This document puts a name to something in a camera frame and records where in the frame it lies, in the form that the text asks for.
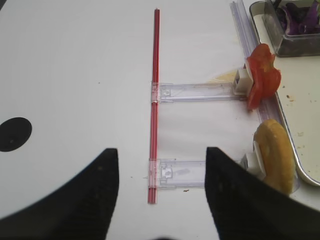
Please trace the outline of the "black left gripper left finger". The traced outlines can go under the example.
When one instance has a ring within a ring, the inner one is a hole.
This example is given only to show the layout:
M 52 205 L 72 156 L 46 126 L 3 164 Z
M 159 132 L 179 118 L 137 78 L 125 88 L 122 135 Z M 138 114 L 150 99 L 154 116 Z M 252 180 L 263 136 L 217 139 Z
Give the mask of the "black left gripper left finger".
M 2 240 L 104 240 L 119 192 L 119 159 L 107 148 L 62 187 L 0 220 Z

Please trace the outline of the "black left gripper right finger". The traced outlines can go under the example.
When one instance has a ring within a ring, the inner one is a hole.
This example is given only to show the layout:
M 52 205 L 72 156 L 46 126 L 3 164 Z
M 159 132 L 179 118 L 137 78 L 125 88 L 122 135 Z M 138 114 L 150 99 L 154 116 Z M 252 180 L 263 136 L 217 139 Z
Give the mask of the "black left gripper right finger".
M 278 192 L 218 147 L 206 149 L 204 188 L 221 240 L 318 240 L 320 212 Z

